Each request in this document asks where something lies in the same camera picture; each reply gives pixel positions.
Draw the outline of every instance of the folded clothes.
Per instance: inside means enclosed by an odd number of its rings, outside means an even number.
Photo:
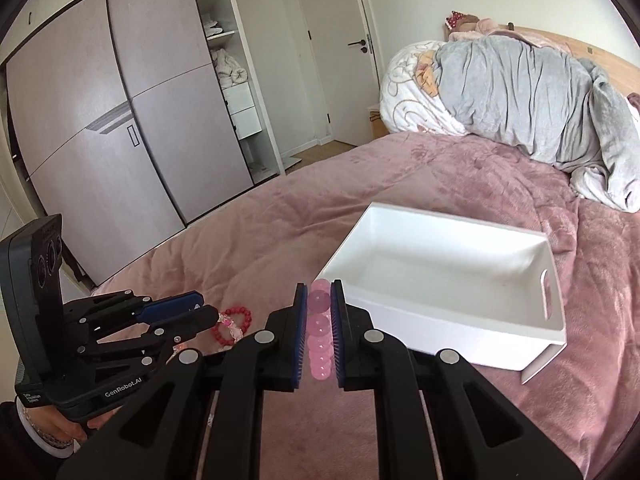
[[[249,79],[246,69],[242,68],[224,48],[212,50],[211,59],[223,90],[244,83]]]
[[[210,38],[211,36],[215,36],[217,34],[222,34],[223,30],[222,27],[205,27],[204,29],[204,34],[207,38]]]

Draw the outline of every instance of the pink bead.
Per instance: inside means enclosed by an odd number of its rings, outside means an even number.
[[[329,351],[334,351],[334,345],[331,341],[331,335],[316,337],[313,335],[309,336],[309,339],[306,340],[306,347],[309,348],[309,352],[315,352],[317,354],[325,354]]]
[[[314,290],[322,290],[323,292],[326,292],[330,296],[331,283],[329,283],[327,280],[324,280],[324,279],[315,280],[309,287],[309,291],[313,292]]]
[[[322,314],[331,308],[331,296],[324,290],[312,290],[306,297],[306,307],[313,314]]]
[[[322,314],[314,314],[306,319],[306,332],[321,337],[331,333],[331,322]]]
[[[317,379],[318,381],[324,381],[325,379],[328,379],[331,376],[331,371],[332,371],[332,366],[331,364],[324,366],[324,365],[316,365],[314,366],[313,364],[311,365],[311,375],[314,379]]]
[[[318,365],[328,364],[328,363],[331,362],[331,359],[333,357],[334,357],[333,349],[331,351],[326,352],[326,353],[309,352],[309,361],[311,362],[312,366],[314,364],[318,364]]]

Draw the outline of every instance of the screw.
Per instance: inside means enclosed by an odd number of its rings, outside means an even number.
[[[191,348],[185,350],[184,352],[180,352],[178,356],[178,361],[180,361],[183,365],[190,365],[198,360],[198,353]]]
[[[443,350],[440,352],[440,360],[448,365],[454,365],[460,361],[460,354],[455,350]]]
[[[364,333],[364,339],[370,343],[380,343],[385,338],[385,335],[380,330],[367,330]]]
[[[260,330],[255,334],[254,338],[260,344],[267,344],[276,339],[276,336],[270,330]]]

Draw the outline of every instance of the cabinet handle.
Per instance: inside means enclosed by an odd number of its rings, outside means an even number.
[[[127,131],[129,132],[129,137],[131,142],[133,142],[133,147],[137,147],[140,145],[140,140],[138,139],[138,134],[136,133],[136,129],[133,126],[127,126]]]

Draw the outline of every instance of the tiled floor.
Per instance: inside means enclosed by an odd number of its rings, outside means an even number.
[[[322,146],[318,144],[317,146],[309,148],[304,152],[297,153],[295,157],[301,158],[302,161],[289,168],[287,170],[287,174],[299,170],[300,168],[304,168],[305,166],[309,166],[314,162],[325,160],[327,158],[331,158],[332,156],[348,152],[353,148],[355,148],[355,146],[340,142],[339,140],[332,140],[331,142],[328,142]]]

